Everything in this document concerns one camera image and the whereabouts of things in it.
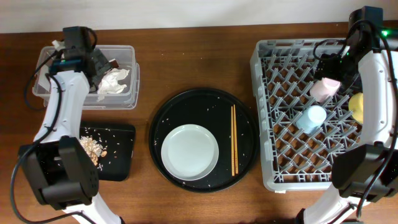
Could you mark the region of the white napkin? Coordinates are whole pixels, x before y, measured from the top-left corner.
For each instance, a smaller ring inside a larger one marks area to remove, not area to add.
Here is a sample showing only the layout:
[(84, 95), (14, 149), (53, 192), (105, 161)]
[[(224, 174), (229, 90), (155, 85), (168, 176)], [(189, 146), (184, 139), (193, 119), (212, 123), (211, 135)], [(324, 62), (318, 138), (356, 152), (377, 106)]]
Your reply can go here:
[(126, 87), (126, 84), (119, 84), (119, 81), (124, 80), (129, 74), (129, 70), (113, 68), (107, 72), (98, 85), (97, 94), (117, 94), (121, 93)]

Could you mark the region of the pink cup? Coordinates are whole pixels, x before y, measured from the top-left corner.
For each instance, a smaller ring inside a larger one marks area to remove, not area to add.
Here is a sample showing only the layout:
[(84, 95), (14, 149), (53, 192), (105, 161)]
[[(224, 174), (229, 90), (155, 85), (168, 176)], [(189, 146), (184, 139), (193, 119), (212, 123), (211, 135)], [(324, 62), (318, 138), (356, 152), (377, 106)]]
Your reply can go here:
[(329, 96), (333, 96), (340, 88), (341, 82), (330, 79), (322, 78), (316, 81), (310, 89), (310, 96), (323, 103)]

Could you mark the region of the yellow bowl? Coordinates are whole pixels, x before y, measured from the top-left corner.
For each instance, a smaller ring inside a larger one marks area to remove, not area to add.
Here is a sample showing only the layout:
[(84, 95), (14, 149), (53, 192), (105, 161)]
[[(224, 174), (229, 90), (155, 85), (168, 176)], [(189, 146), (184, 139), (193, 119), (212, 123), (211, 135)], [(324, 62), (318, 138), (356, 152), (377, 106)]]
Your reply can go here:
[(348, 108), (352, 111), (352, 117), (360, 124), (363, 124), (363, 93), (357, 93), (349, 99)]

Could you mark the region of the food scraps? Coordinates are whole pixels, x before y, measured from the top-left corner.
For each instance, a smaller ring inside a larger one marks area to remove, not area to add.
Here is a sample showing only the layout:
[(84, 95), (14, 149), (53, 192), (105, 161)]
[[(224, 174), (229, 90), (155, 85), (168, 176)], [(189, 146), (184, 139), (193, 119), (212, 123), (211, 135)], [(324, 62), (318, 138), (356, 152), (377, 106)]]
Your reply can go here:
[(101, 157), (107, 155), (106, 148), (92, 137), (82, 136), (79, 142), (95, 166), (98, 165)]

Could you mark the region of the light blue cup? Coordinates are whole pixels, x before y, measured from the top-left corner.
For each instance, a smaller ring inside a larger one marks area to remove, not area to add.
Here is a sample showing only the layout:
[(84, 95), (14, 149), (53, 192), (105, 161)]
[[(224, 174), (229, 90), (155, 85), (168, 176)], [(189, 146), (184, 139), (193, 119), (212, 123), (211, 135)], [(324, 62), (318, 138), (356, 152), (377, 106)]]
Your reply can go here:
[(305, 134), (311, 134), (326, 120), (326, 111), (318, 105), (308, 107), (296, 122), (296, 127), (303, 129)]

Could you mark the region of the grey plate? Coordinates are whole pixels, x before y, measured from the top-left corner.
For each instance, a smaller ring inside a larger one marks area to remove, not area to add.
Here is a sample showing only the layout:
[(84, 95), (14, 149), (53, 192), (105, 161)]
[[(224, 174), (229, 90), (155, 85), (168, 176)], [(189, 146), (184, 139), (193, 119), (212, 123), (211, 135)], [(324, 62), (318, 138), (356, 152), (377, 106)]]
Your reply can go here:
[(184, 124), (166, 135), (160, 153), (162, 163), (172, 177), (194, 181), (213, 171), (220, 150), (209, 130), (197, 124)]

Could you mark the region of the gold coffee sachet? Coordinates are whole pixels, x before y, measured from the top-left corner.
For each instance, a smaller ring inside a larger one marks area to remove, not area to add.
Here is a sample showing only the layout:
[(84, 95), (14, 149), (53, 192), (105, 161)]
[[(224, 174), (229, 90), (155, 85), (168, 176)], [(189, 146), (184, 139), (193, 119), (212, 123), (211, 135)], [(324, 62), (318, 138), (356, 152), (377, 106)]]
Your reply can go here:
[(116, 59), (110, 60), (109, 64), (111, 65), (112, 68), (119, 68), (119, 64)]

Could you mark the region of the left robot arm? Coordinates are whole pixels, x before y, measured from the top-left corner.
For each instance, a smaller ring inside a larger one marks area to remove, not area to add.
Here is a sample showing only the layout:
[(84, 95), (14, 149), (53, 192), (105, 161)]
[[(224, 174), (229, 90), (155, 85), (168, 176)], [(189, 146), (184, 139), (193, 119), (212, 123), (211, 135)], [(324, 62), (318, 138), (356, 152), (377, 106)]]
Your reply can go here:
[(79, 142), (81, 114), (86, 96), (101, 72), (95, 55), (97, 36), (88, 27), (66, 27), (63, 42), (56, 43), (45, 73), (50, 98), (43, 123), (32, 144), (21, 146), (12, 171), (10, 201), (17, 218), (14, 184), (19, 169), (41, 205), (64, 213), (49, 223), (73, 217), (79, 223), (123, 223), (102, 199), (98, 170)]

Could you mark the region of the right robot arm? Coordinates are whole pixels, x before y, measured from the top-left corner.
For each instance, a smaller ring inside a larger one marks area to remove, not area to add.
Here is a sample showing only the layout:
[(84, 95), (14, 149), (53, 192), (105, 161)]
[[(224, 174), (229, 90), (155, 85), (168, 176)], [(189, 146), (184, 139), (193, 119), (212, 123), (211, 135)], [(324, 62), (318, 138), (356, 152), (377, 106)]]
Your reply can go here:
[(349, 15), (348, 34), (337, 42), (339, 52), (315, 56), (315, 78), (361, 84), (360, 142), (335, 159), (330, 187), (295, 223), (342, 223), (397, 193), (397, 29), (383, 26), (381, 8), (364, 6)]

